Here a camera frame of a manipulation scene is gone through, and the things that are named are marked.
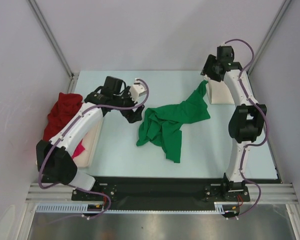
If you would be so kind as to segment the green t-shirt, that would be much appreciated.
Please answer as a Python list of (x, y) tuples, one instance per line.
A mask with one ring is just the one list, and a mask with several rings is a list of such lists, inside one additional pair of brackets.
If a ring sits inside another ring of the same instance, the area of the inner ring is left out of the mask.
[(203, 80), (192, 94), (179, 104), (147, 108), (138, 129), (136, 145), (141, 147), (150, 142), (163, 150), (167, 160), (179, 164), (182, 151), (181, 127), (211, 118), (204, 100), (207, 84), (208, 81)]

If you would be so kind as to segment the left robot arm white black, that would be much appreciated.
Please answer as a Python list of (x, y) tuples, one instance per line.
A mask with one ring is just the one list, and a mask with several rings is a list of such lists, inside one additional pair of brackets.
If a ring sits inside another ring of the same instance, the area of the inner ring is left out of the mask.
[(42, 184), (42, 177), (47, 176), (53, 183), (80, 189), (90, 200), (100, 196), (101, 188), (95, 184), (93, 176), (78, 169), (73, 160), (75, 149), (85, 135), (112, 110), (120, 111), (129, 122), (142, 120), (145, 101), (139, 98), (149, 97), (147, 83), (136, 78), (132, 85), (122, 79), (107, 76), (102, 86), (89, 93), (78, 112), (48, 141), (40, 140), (36, 145), (36, 162), (38, 168), (38, 184), (42, 189), (49, 186)]

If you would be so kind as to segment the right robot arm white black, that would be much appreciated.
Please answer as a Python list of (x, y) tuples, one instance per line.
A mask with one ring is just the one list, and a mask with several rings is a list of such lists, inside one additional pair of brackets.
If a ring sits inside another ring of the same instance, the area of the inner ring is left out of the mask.
[(225, 83), (233, 99), (235, 110), (228, 124), (232, 138), (230, 161), (219, 189), (211, 186), (207, 192), (217, 200), (234, 202), (250, 200), (245, 170), (251, 147), (262, 134), (267, 107), (259, 104), (251, 90), (246, 71), (235, 61), (231, 46), (218, 46), (216, 55), (210, 54), (201, 75), (209, 81)]

